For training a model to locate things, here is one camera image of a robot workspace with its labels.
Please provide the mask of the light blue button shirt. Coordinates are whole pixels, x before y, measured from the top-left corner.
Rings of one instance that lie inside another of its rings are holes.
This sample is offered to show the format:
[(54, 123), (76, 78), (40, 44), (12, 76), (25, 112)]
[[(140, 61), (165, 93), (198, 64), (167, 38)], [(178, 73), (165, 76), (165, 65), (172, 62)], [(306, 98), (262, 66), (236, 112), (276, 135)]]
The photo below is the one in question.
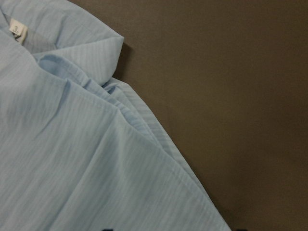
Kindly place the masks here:
[(0, 228), (227, 231), (152, 111), (123, 37), (66, 0), (0, 3)]

